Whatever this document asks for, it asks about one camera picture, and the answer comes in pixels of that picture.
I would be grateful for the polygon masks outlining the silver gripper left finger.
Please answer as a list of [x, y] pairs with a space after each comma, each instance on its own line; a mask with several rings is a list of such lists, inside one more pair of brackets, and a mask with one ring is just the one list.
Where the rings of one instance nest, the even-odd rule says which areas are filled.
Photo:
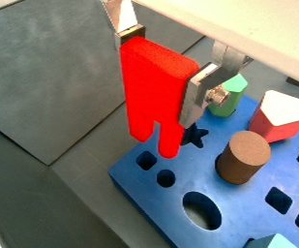
[[115, 47], [135, 37], [144, 37], [147, 28], [136, 18], [131, 0], [101, 0], [111, 23]]

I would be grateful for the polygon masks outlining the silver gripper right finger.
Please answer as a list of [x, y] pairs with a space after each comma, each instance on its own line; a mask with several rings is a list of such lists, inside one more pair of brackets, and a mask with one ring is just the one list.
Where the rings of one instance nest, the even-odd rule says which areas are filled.
[[220, 106], [226, 103], [230, 92], [222, 84], [252, 61], [251, 57], [219, 41], [214, 43], [211, 58], [212, 62], [208, 62], [188, 79], [179, 115], [179, 123], [186, 129], [203, 115], [210, 104]]

